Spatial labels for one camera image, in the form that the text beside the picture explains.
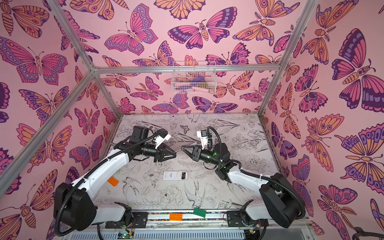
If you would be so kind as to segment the white remote control with batteries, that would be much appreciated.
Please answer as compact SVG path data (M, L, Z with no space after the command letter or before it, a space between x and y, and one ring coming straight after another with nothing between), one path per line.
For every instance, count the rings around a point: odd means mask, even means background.
M164 171L164 181L186 181L188 173L186 171Z

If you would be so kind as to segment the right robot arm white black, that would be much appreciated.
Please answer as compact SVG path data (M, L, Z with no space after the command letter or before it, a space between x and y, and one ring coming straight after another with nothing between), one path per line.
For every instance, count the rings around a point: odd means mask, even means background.
M202 146L182 146L181 150L195 162L215 165L215 173L221 180L248 188L263 200L262 204L249 200L241 207L240 216L245 225L273 220L279 226L288 228L295 220L306 216L303 198L285 176L280 173L262 175L245 170L240 161L231 159L224 143L217 144L211 150Z

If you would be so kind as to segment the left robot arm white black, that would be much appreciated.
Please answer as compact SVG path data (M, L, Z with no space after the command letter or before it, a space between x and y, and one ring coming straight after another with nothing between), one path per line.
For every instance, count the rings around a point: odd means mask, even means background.
M165 129L151 136L150 129L135 126L131 136L115 144L113 150L86 174L70 184L62 183L54 195L55 235L65 236L92 225L114 222L121 227L132 223L132 208L116 202L111 206L96 206L94 199L101 187L123 166L137 161L138 156L152 157L156 162L174 159L176 152L164 142L171 138Z

